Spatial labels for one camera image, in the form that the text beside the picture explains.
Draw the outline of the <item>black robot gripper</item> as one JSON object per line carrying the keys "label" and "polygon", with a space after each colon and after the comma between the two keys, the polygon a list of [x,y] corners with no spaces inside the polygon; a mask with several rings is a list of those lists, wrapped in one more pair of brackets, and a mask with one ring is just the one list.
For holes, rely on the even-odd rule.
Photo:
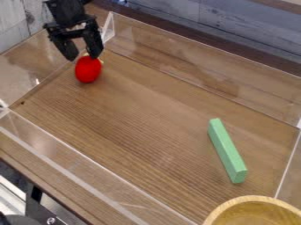
{"label": "black robot gripper", "polygon": [[[95,17],[85,13],[84,5],[92,0],[44,0],[44,4],[53,16],[53,21],[44,24],[57,50],[68,61],[79,55],[77,47],[71,40],[83,37],[85,50],[92,59],[96,59],[103,51],[101,35],[97,30]],[[84,23],[79,32],[68,32],[68,29]]]}

